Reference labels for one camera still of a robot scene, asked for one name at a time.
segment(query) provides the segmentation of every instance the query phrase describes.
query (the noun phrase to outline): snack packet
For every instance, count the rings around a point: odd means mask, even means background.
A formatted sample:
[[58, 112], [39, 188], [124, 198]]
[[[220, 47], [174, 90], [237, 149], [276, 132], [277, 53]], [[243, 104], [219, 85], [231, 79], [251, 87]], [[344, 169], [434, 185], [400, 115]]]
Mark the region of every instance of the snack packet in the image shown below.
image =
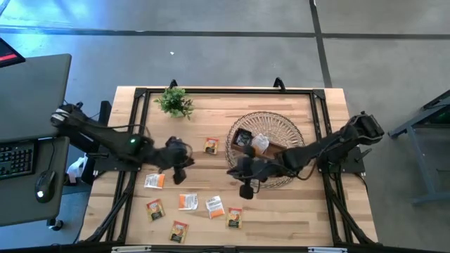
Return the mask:
[[219, 139], [218, 138], [206, 138], [205, 147], [203, 151], [209, 154], [217, 154], [217, 148], [219, 147]]
[[178, 210], [195, 210], [198, 207], [197, 193], [180, 194]]
[[147, 216], [149, 221], [162, 218], [165, 215], [160, 199], [154, 200], [147, 204]]
[[179, 221], [174, 221], [174, 225], [172, 226], [172, 230], [170, 231], [170, 240], [183, 243], [184, 239], [186, 239], [186, 234], [188, 233], [188, 224], [184, 224]]
[[164, 185], [164, 174], [150, 174], [146, 176], [146, 182], [144, 183], [144, 188], [158, 188], [162, 189]]
[[242, 209], [229, 207], [226, 214], [226, 225], [229, 228], [242, 228]]
[[206, 209], [210, 213], [210, 219], [221, 216], [225, 214], [224, 206], [219, 196], [212, 197], [206, 200]]

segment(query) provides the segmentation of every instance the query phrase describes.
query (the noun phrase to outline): wicker basket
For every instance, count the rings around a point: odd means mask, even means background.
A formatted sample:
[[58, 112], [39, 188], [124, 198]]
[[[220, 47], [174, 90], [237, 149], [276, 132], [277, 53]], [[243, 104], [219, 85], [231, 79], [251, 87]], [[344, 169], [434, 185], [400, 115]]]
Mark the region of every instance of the wicker basket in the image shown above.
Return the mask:
[[[226, 160], [230, 168], [238, 163], [238, 158], [243, 154], [231, 149], [233, 136], [242, 128], [251, 131], [253, 135], [263, 134], [273, 143], [293, 148], [304, 146], [303, 136], [298, 128], [288, 118], [273, 112], [253, 112], [242, 116], [231, 127], [226, 139]], [[292, 178], [284, 176], [279, 178], [269, 178], [266, 182], [261, 183], [261, 188], [273, 188], [283, 186], [292, 181]], [[257, 187], [258, 181], [252, 181], [252, 186]]]

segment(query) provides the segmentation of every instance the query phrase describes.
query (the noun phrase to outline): wooden table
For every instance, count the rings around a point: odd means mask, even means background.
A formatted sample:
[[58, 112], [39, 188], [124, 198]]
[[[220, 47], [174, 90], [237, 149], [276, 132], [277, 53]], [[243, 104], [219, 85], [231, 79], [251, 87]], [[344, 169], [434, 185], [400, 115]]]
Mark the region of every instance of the wooden table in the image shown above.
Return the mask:
[[[115, 94], [109, 125], [129, 123], [135, 87], [120, 86]], [[337, 131], [349, 119], [342, 89], [325, 89], [326, 101], [333, 131]], [[239, 197], [241, 183], [226, 175], [225, 140], [231, 125], [241, 116], [255, 111], [270, 111], [289, 118], [309, 144], [316, 140], [312, 125], [311, 105], [304, 95], [251, 95], [251, 94], [192, 94], [195, 110], [191, 121], [173, 119], [165, 115], [153, 102], [159, 94], [153, 94], [148, 109], [146, 125], [155, 145], [161, 147], [170, 136], [182, 138], [193, 147], [195, 165], [186, 169], [187, 179], [180, 185], [172, 181], [173, 170], [166, 172], [164, 188], [144, 188], [147, 174], [157, 171], [145, 165], [138, 173], [131, 206], [127, 244], [170, 245], [169, 233], [174, 220], [189, 224], [185, 245], [259, 245], [305, 246], [332, 245], [326, 208], [323, 180], [315, 171], [308, 181], [294, 180], [281, 188], [262, 189], [253, 200]], [[137, 115], [136, 123], [141, 118]], [[217, 155], [203, 152], [207, 137], [219, 139]], [[301, 176], [308, 174], [305, 168]], [[89, 237], [104, 220], [113, 203], [117, 172], [108, 172], [95, 180], [86, 210], [80, 239]], [[367, 236], [376, 241], [375, 227], [368, 196], [361, 179], [355, 175], [342, 175], [347, 208]], [[179, 211], [179, 194], [197, 193], [198, 209]], [[225, 216], [209, 219], [205, 201], [219, 195], [225, 209], [243, 208], [243, 227], [226, 227]], [[149, 222], [146, 203], [160, 198], [166, 216]], [[119, 213], [115, 235], [122, 221]], [[336, 210], [341, 238], [344, 238], [342, 219]]]

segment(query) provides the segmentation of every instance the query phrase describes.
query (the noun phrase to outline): black keyboard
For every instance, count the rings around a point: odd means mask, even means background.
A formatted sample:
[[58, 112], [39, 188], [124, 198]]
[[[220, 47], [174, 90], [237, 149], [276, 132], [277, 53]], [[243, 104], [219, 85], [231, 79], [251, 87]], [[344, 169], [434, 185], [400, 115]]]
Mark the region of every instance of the black keyboard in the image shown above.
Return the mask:
[[34, 173], [36, 142], [0, 144], [0, 180]]

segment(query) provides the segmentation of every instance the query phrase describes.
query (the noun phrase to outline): green plant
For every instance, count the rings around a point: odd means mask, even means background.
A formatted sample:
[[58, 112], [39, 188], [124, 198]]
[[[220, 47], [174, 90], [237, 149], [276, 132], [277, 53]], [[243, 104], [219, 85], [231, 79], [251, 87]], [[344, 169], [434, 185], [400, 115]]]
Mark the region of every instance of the green plant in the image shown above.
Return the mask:
[[191, 120], [192, 99], [187, 99], [184, 89], [172, 88], [165, 89], [161, 98], [155, 99], [156, 103], [161, 105], [161, 110], [170, 113], [170, 117], [187, 117]]

